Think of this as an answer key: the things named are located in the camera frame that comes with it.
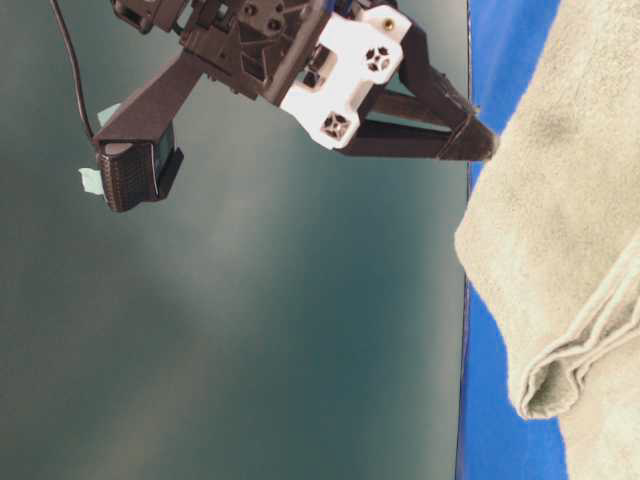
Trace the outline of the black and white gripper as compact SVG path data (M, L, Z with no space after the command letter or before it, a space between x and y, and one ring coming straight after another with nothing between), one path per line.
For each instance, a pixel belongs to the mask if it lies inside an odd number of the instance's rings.
M196 1L180 43L205 62L211 80L264 98L345 155L481 161L498 146L468 99L430 64L426 33L388 4ZM397 70L412 95L385 90L371 110L447 132L361 124L360 106Z

